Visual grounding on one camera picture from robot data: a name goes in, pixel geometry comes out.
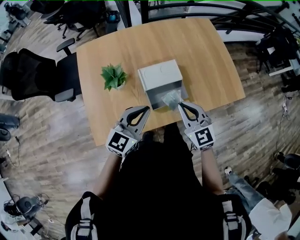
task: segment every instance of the plant pot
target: plant pot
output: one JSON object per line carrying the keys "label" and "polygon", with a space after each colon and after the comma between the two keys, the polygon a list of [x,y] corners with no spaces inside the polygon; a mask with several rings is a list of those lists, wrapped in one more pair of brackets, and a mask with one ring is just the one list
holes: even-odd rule
{"label": "plant pot", "polygon": [[125,82],[122,83],[122,85],[120,85],[119,87],[117,87],[117,90],[122,89],[125,86]]}

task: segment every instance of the wooden floor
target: wooden floor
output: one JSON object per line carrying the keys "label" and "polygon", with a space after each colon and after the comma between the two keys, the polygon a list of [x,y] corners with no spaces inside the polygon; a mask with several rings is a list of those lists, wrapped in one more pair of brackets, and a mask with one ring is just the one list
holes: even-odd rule
{"label": "wooden floor", "polygon": [[[67,32],[67,39],[74,36],[76,33]],[[88,31],[71,51],[94,37],[93,31]],[[13,34],[6,53],[27,48],[43,57],[59,60],[64,53],[56,53],[55,49],[61,42],[61,31],[43,24],[39,14],[34,14],[28,27]],[[246,54],[250,48],[247,44],[230,44],[227,48],[246,98],[208,113],[216,133],[214,151],[225,187],[229,184],[223,169],[228,165],[240,176],[271,180],[270,166],[281,166],[273,160],[283,110],[281,79],[280,76],[270,78],[264,72],[256,73],[256,58]],[[300,97],[289,100],[287,106],[289,118],[282,120],[278,149],[299,153]],[[82,96],[72,103],[56,103],[48,97],[33,97],[24,103],[0,100],[0,112],[19,116],[21,121],[20,127],[12,132],[21,142],[20,166],[1,166],[3,177],[9,177],[8,189],[20,196],[48,194],[50,202],[37,214],[37,219],[44,225],[45,233],[49,228],[48,235],[61,238],[69,211],[84,191],[91,190],[108,156],[104,146],[96,147],[93,142]],[[182,122],[178,125],[183,132]],[[156,133],[158,140],[163,139],[162,129],[156,129]],[[7,157],[4,144],[0,146],[0,156]],[[14,138],[7,143],[14,163],[17,146]],[[200,153],[193,153],[194,169],[201,180]],[[49,218],[54,224],[48,225]]]}

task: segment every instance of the potted plant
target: potted plant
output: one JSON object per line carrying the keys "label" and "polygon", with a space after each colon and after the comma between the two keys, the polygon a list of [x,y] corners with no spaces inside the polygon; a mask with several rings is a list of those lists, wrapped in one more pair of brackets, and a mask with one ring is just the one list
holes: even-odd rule
{"label": "potted plant", "polygon": [[127,74],[123,71],[121,64],[113,66],[112,64],[107,67],[102,67],[102,74],[105,84],[104,89],[109,91],[112,88],[121,89],[125,85]]}

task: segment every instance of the white box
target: white box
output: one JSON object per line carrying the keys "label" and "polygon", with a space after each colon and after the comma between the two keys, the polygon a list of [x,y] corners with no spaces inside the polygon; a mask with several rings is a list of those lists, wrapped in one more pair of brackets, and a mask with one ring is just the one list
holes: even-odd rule
{"label": "white box", "polygon": [[181,98],[188,98],[176,60],[144,67],[137,72],[153,110],[165,106],[161,98],[172,90],[180,89]]}

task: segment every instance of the wooden table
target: wooden table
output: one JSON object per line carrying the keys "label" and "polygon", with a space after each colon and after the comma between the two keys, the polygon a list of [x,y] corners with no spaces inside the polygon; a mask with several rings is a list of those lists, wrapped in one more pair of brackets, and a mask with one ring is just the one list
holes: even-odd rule
{"label": "wooden table", "polygon": [[[97,146],[126,108],[150,105],[137,70],[176,59],[189,100],[205,111],[245,97],[233,61],[208,19],[151,22],[123,29],[77,49],[82,95]],[[128,74],[121,90],[104,90],[101,67],[121,63]],[[151,111],[144,131],[181,120],[167,107]]]}

